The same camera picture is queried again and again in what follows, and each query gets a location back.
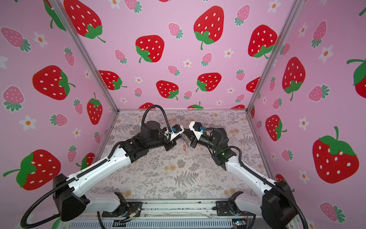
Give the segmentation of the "grey keyring loop yellow tag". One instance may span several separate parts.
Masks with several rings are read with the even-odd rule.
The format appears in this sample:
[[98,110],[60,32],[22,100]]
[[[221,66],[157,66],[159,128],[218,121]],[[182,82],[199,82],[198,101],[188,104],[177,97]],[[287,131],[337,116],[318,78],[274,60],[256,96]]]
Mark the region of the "grey keyring loop yellow tag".
[[189,146],[189,138],[185,135],[185,134],[182,134],[182,139],[184,141],[184,143]]

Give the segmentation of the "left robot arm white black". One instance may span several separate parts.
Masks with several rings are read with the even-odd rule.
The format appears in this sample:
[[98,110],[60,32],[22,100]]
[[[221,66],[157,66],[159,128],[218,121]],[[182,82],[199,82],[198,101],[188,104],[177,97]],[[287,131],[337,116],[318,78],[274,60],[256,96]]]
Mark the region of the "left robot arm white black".
[[53,182],[55,186],[63,181],[69,182],[53,195],[61,221],[73,220],[86,212],[103,212],[112,217],[126,216],[129,207],[120,192],[96,196],[90,194],[89,190],[113,172],[145,156],[151,149],[164,147],[167,151],[171,150],[177,139],[187,133],[188,129],[181,125],[175,125],[172,133],[169,133],[165,128],[161,129],[158,122],[148,121],[142,124],[140,133],[118,142],[109,156],[68,177],[59,175]]

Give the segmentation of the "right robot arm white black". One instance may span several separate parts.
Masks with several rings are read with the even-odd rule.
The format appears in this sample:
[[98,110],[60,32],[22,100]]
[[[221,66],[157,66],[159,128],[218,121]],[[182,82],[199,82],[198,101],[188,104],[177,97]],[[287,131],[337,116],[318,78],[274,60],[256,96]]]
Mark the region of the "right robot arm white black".
[[290,186],[283,180],[272,180],[244,163],[241,149],[228,144],[224,129],[193,127],[185,129],[184,134],[191,141],[191,147],[206,147],[216,165],[237,176],[261,198],[259,204],[250,208],[243,198],[236,197],[234,204],[238,210],[262,216],[272,229],[286,228],[300,214]]

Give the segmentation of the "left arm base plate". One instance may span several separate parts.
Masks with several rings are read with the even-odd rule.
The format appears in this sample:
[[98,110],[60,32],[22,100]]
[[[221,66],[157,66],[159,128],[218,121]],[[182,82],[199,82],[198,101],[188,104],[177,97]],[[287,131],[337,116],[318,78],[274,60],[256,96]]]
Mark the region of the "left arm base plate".
[[135,214],[133,217],[139,217],[141,214],[143,202],[129,201],[126,204],[120,205],[114,212],[109,213],[104,211],[102,213],[103,218],[122,217],[126,218],[131,214]]

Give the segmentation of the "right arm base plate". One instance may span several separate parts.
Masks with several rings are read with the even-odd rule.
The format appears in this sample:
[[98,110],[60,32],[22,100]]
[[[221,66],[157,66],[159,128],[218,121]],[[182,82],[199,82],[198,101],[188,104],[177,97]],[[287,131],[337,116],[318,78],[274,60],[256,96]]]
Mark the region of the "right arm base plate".
[[253,216],[252,213],[241,211],[239,208],[234,204],[233,201],[217,201],[215,206],[212,207],[212,210],[216,211],[218,216],[231,216],[231,217],[239,217],[239,216]]

